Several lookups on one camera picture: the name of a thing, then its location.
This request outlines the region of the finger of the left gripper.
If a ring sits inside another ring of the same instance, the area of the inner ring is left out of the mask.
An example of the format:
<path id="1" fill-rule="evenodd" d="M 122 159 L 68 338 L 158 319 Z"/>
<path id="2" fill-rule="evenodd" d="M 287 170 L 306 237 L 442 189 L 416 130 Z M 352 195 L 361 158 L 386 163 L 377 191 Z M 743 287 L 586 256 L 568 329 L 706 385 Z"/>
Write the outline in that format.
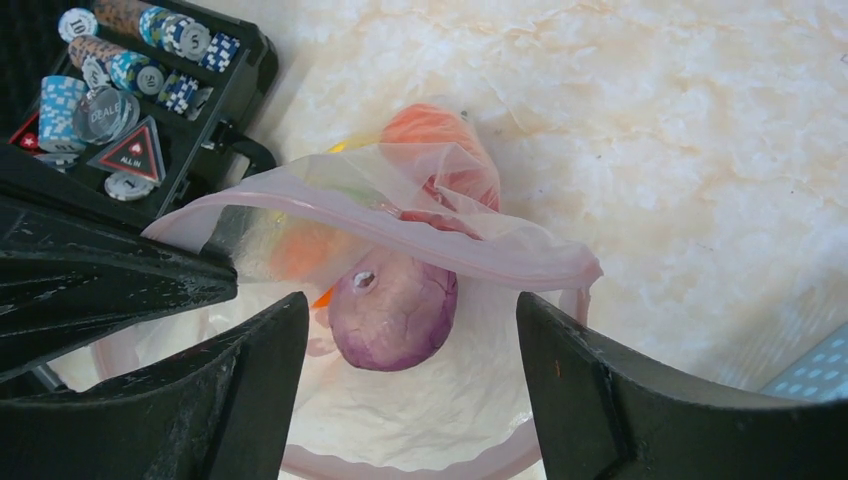
<path id="1" fill-rule="evenodd" d="M 235 297 L 237 274 L 140 235 L 143 219 L 1 148 L 1 378 L 135 323 Z"/>

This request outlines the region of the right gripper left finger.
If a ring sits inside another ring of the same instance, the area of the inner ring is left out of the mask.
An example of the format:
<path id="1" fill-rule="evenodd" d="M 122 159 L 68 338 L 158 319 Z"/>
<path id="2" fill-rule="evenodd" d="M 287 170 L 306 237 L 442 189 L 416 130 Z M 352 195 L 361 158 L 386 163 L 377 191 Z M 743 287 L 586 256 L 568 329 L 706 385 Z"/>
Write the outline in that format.
<path id="1" fill-rule="evenodd" d="M 309 329 L 293 293 L 86 391 L 1 403 L 5 479 L 274 479 Z"/>

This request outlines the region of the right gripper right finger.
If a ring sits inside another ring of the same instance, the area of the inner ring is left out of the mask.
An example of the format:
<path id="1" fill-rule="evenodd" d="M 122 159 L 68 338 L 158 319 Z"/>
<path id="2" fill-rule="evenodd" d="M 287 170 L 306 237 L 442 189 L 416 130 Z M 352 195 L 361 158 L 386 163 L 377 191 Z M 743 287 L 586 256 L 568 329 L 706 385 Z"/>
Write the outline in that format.
<path id="1" fill-rule="evenodd" d="M 740 390 L 651 359 L 522 293 L 517 329 L 550 479 L 843 479 L 847 404 Z"/>

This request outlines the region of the clear zip top bag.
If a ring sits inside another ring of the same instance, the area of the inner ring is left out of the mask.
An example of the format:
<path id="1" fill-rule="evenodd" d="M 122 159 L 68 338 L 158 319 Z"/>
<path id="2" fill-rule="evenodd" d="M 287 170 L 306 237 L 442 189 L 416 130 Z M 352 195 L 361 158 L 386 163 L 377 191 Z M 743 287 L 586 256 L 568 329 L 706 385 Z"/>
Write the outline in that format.
<path id="1" fill-rule="evenodd" d="M 85 390 L 302 291 L 309 337 L 286 479 L 508 479 L 537 467 L 518 296 L 539 292 L 584 321 L 602 273 L 585 245 L 501 211 L 473 123 L 439 101 L 202 197 L 145 234 L 221 250 L 238 296 L 112 334 L 54 369 Z"/>

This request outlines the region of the orange fruit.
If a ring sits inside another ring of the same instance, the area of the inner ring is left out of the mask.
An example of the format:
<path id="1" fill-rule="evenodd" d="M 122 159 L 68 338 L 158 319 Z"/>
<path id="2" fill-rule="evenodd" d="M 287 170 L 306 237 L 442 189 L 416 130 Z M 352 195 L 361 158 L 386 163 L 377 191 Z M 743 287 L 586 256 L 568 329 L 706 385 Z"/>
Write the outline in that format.
<path id="1" fill-rule="evenodd" d="M 397 112 L 379 142 L 393 163 L 432 175 L 424 184 L 448 208 L 462 195 L 486 208 L 501 209 L 500 175 L 467 117 L 445 106 L 419 102 Z"/>

